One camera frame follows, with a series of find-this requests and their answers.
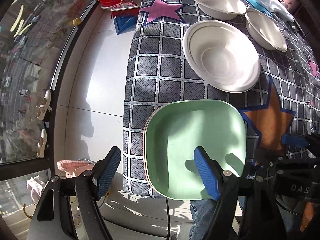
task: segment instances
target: jeans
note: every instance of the jeans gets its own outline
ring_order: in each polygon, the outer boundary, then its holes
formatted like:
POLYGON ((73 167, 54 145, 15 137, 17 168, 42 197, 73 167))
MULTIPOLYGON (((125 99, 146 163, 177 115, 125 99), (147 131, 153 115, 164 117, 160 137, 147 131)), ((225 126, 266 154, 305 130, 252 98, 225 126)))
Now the jeans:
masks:
MULTIPOLYGON (((244 197, 238 198, 240 207, 243 211, 244 197)), ((190 201, 190 211, 193 219, 193 226, 190 229, 189 240, 202 240, 210 222, 214 216, 214 211, 217 202, 213 199, 201 199, 201 200, 191 200, 190 201)), ((292 232, 299 229, 301 218, 290 214, 281 208, 279 208, 284 226, 287 232, 292 232)), ((228 240, 237 239, 237 234, 233 229, 230 230, 230 235, 228 240)))

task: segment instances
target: white paper bowl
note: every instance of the white paper bowl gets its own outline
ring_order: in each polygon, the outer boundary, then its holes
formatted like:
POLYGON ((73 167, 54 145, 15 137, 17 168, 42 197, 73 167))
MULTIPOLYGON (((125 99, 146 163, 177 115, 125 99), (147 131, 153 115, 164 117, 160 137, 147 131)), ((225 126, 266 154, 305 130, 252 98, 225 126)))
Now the white paper bowl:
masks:
POLYGON ((192 69, 213 87, 241 93, 258 81, 258 53, 247 36, 230 24, 197 22, 183 36, 182 48, 192 69))
POLYGON ((207 15, 220 19, 231 20, 237 15, 245 14, 246 6, 240 0, 194 0, 207 15))
POLYGON ((245 26, 249 34, 261 47, 268 50, 287 50, 287 43, 281 30, 267 15, 248 8, 245 18, 245 26))

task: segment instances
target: tile floor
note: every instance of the tile floor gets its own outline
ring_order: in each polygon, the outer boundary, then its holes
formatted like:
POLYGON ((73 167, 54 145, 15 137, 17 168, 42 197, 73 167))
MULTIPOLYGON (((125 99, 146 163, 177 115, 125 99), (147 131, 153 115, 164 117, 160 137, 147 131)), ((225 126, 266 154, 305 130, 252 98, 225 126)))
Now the tile floor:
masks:
MULTIPOLYGON (((54 135, 57 160, 98 161, 112 146, 122 150, 125 79, 133 33, 134 28, 116 35, 110 12, 100 7, 90 17, 60 90, 54 135)), ((165 200, 128 195, 122 187, 121 163, 111 194, 100 209, 102 215, 117 225, 166 236, 165 200)), ((191 227, 189 202, 169 200, 169 207, 171 234, 181 225, 191 227)))

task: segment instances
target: bolt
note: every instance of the bolt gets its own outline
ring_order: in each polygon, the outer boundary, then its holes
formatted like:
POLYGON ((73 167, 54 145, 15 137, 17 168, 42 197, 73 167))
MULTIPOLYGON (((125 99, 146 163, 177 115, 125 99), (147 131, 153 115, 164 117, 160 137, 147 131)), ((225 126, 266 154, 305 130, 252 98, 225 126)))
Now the bolt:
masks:
POLYGON ((90 171, 90 170, 83 172, 83 176, 85 176, 85 177, 89 177, 91 174, 92 174, 92 171, 90 171))
POLYGON ((222 173, 223 173, 223 175, 225 175, 225 176, 231 176, 231 175, 232 175, 232 172, 229 171, 229 170, 224 170, 222 173))
POLYGON ((261 177, 261 176, 256 176, 256 181, 257 181, 257 182, 263 182, 263 177, 261 177))
POLYGON ((52 182, 56 182, 59 179, 59 176, 55 175, 51 178, 52 182))

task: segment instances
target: green plastic basin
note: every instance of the green plastic basin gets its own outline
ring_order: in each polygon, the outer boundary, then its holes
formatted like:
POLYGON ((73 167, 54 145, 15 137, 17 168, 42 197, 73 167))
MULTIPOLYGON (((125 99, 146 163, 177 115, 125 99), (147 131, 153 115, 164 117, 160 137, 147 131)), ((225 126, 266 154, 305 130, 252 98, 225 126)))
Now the green plastic basin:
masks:
POLYGON ((150 185, 171 199, 210 198, 193 160, 197 146, 203 146, 222 169, 241 176, 246 131, 240 113, 220 100, 179 101, 159 108, 144 130, 143 155, 150 185))

